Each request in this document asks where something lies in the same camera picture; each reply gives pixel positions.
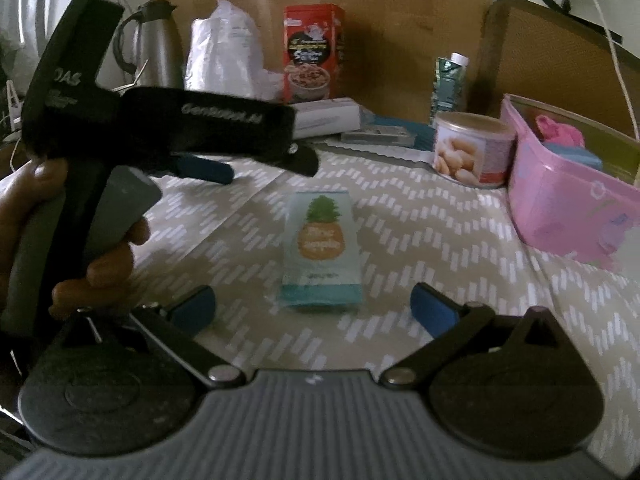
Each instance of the pink plastic bin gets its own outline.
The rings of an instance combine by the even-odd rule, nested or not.
[[[560,108],[508,94],[502,101],[500,118],[517,133],[508,191],[520,238],[542,251],[619,270],[611,255],[625,232],[640,222],[640,189],[550,152],[532,130],[539,114],[576,126],[605,170],[628,182],[633,181],[630,168],[638,167],[638,143]]]

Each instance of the round black disc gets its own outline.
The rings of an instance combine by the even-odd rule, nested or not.
[[[189,415],[196,391],[176,363],[106,344],[57,351],[38,364],[18,398],[44,446],[110,456],[158,442]]]
[[[548,460],[576,449],[600,423],[598,385],[553,349],[467,356],[443,368],[429,398],[442,425],[496,456]]]

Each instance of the green pineapple leaves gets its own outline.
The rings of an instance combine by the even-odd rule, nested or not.
[[[313,199],[306,210],[306,221],[309,223],[318,222],[331,224],[340,218],[338,207],[335,201],[325,195]]]

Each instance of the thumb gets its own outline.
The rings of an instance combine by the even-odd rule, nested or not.
[[[0,194],[0,273],[11,270],[15,246],[31,210],[62,191],[66,160],[46,160],[40,165],[31,161],[12,177]]]

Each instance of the tablecloth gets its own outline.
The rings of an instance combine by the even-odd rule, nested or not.
[[[549,307],[606,400],[590,451],[618,474],[640,458],[640,286],[622,276],[523,245],[505,190],[460,186],[428,168],[322,152],[315,178],[248,160],[229,186],[164,177],[136,249],[131,304],[169,304],[201,284],[218,300],[196,340],[248,372],[257,367],[368,368],[377,376],[431,340],[409,294],[424,281],[455,301],[501,314]],[[361,247],[366,303],[308,313],[278,305],[288,197],[348,190]]]

